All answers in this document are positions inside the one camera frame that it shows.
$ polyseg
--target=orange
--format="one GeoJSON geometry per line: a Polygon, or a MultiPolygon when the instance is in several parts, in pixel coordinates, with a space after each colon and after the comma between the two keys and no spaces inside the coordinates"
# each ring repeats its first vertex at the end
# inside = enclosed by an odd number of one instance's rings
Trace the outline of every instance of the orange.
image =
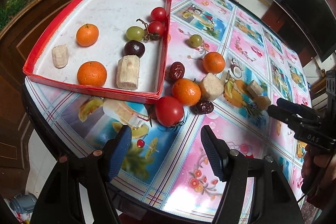
{"type": "Polygon", "coordinates": [[[87,47],[91,46],[98,40],[99,31],[96,25],[84,24],[76,33],[76,40],[79,45],[87,47]]]}
{"type": "Polygon", "coordinates": [[[102,63],[89,61],[82,64],[77,72],[80,85],[103,86],[106,82],[107,71],[102,63]]]}
{"type": "Polygon", "coordinates": [[[183,105],[193,106],[201,98],[200,87],[193,81],[182,78],[177,80],[172,88],[172,95],[183,105]]]}
{"type": "Polygon", "coordinates": [[[214,75],[224,70],[225,60],[218,52],[208,52],[203,57],[203,67],[214,75]]]}

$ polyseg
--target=round table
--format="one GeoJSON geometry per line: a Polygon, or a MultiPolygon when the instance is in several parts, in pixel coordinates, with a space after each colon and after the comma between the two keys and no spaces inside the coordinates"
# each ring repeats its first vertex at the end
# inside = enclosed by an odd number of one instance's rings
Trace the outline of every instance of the round table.
{"type": "MultiPolygon", "coordinates": [[[[272,155],[299,199],[305,144],[295,140],[285,124],[258,109],[244,91],[244,85],[255,80],[273,104],[282,97],[311,107],[298,55],[233,0],[173,0],[170,37],[167,68],[180,61],[184,77],[200,81],[206,75],[201,58],[207,52],[219,52],[226,66],[217,77],[223,83],[234,81],[232,98],[221,95],[207,115],[195,115],[185,107],[184,124],[172,130],[156,121],[151,127],[145,121],[148,105],[90,97],[26,78],[24,105],[48,149],[55,157],[64,153],[85,157],[128,124],[132,145],[110,185],[116,208],[134,218],[157,218],[161,223],[171,223],[172,217],[175,222],[211,222],[225,183],[214,176],[201,144],[200,129],[207,124],[246,157],[272,155]],[[204,38],[198,48],[186,43],[193,34],[204,38]],[[138,139],[145,141],[143,148],[137,147],[138,139]]],[[[162,95],[170,95],[170,90],[171,84],[165,81],[162,95]]],[[[242,223],[248,219],[252,188],[253,178],[249,178],[242,223]]]]}

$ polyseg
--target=green grape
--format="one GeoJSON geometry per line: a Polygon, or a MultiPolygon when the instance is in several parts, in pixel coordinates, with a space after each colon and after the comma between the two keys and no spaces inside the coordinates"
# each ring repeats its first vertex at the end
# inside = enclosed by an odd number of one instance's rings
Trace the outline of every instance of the green grape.
{"type": "Polygon", "coordinates": [[[126,31],[126,36],[129,40],[136,40],[141,42],[145,35],[145,31],[138,26],[129,27],[126,31]]]}
{"type": "Polygon", "coordinates": [[[192,48],[197,48],[200,45],[202,45],[203,39],[200,35],[193,34],[191,37],[189,37],[189,46],[192,48]]]}

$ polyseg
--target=television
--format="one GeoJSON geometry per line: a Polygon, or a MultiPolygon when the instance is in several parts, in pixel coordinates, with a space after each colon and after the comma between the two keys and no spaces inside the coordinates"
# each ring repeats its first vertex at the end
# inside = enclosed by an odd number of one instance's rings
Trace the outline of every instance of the television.
{"type": "Polygon", "coordinates": [[[326,0],[274,0],[299,26],[321,61],[336,50],[336,18],[326,0]]]}

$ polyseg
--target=tomato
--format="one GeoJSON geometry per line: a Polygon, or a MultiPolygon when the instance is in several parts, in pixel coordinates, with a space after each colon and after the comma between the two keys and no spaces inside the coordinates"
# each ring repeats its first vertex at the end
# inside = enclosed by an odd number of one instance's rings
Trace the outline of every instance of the tomato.
{"type": "Polygon", "coordinates": [[[162,7],[156,7],[153,9],[153,11],[151,12],[151,18],[152,20],[155,21],[164,21],[167,17],[167,13],[166,10],[162,7]]]}
{"type": "Polygon", "coordinates": [[[184,115],[182,104],[171,96],[164,96],[155,104],[156,118],[165,127],[176,125],[184,115]]]}
{"type": "Polygon", "coordinates": [[[163,36],[163,32],[165,30],[165,27],[161,22],[153,21],[150,24],[148,24],[148,32],[149,33],[158,33],[159,36],[163,36]]]}

